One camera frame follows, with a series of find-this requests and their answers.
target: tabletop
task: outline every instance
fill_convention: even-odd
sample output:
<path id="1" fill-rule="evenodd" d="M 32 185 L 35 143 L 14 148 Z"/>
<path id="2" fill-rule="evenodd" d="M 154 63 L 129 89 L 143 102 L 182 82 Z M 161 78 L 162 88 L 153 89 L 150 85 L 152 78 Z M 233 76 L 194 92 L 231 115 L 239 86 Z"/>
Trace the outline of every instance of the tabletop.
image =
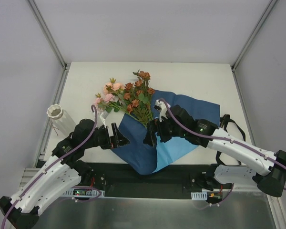
<path id="1" fill-rule="evenodd" d="M 230 114 L 231 118 L 244 130 L 246 142 L 251 143 L 244 112 L 240 103 L 231 67 L 222 63 L 158 63 L 158 62 L 72 62 L 61 95 L 60 105 L 75 123 L 84 118 L 93 119 L 91 105 L 95 94 L 102 92 L 103 86 L 114 77 L 117 82 L 134 82 L 137 78 L 132 72 L 149 72 L 150 86 L 161 91 L 184 94 L 220 105 L 220 115 Z M 123 112 L 112 112 L 106 123 L 122 121 Z M 234 124 L 228 132 L 242 139 Z M 57 143 L 65 137 L 51 130 L 44 160 L 47 160 Z M 177 165 L 208 165 L 216 163 L 216 151 L 201 146 L 175 161 Z M 238 162 L 225 154 L 221 159 L 226 165 L 238 165 Z M 85 162 L 126 163 L 111 150 L 100 147 L 87 149 L 81 158 Z"/>

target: vase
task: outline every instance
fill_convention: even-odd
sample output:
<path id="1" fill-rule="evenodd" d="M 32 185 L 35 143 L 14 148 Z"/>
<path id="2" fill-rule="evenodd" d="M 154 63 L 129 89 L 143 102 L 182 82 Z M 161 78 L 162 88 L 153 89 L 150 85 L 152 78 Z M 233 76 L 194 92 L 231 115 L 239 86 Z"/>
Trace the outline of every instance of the vase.
<path id="1" fill-rule="evenodd" d="M 53 125 L 65 136 L 68 137 L 75 129 L 75 122 L 66 110 L 58 104 L 54 104 L 48 108 L 47 115 Z"/>

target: gray floor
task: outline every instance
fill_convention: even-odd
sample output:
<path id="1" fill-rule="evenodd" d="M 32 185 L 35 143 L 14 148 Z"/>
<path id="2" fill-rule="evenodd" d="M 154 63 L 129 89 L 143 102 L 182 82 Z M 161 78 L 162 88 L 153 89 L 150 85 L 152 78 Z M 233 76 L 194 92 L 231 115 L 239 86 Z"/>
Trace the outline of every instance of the gray floor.
<path id="1" fill-rule="evenodd" d="M 204 201 L 100 198 L 57 200 L 34 229 L 275 229 L 263 193 L 233 192 L 220 207 Z"/>

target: black strap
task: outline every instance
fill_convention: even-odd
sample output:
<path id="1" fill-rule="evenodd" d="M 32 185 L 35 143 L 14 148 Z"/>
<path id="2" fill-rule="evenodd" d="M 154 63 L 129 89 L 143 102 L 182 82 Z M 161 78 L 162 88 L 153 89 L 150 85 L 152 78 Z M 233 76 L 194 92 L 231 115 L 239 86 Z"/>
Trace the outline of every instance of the black strap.
<path id="1" fill-rule="evenodd" d="M 242 128 L 240 128 L 239 125 L 237 125 L 237 123 L 230 118 L 230 115 L 225 114 L 222 118 L 220 118 L 220 127 L 223 128 L 226 132 L 228 132 L 227 131 L 228 123 L 234 123 L 236 125 L 237 129 L 239 130 L 239 132 L 242 134 L 243 140 L 246 141 L 246 134 L 244 133 Z M 221 152 L 218 151 L 216 153 L 216 162 L 219 165 L 224 165 L 225 166 L 225 163 L 222 162 L 222 160 L 220 159 L 220 155 L 221 155 Z"/>

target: dark blue cloth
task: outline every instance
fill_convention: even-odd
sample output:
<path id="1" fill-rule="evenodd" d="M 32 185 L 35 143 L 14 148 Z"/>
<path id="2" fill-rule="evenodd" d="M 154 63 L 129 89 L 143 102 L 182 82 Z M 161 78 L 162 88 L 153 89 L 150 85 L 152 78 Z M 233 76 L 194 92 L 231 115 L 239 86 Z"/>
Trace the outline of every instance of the dark blue cloth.
<path id="1" fill-rule="evenodd" d="M 176 95 L 172 92 L 158 90 L 156 90 L 151 101 L 154 118 L 159 116 L 159 112 L 153 108 L 153 105 L 160 98 L 164 98 L 171 106 L 180 105 L 194 119 L 203 118 L 219 125 L 220 107 L 218 104 L 196 100 L 186 95 Z M 147 133 L 146 128 L 128 115 L 124 115 L 119 125 L 119 130 L 128 138 L 130 144 L 112 149 L 112 151 L 142 175 L 148 175 L 162 169 L 197 147 L 178 137 L 173 138 L 167 143 L 160 143 L 158 141 L 157 148 L 143 144 L 143 139 Z M 175 144 L 178 144 L 176 145 L 178 146 L 178 153 L 174 150 L 173 146 Z"/>

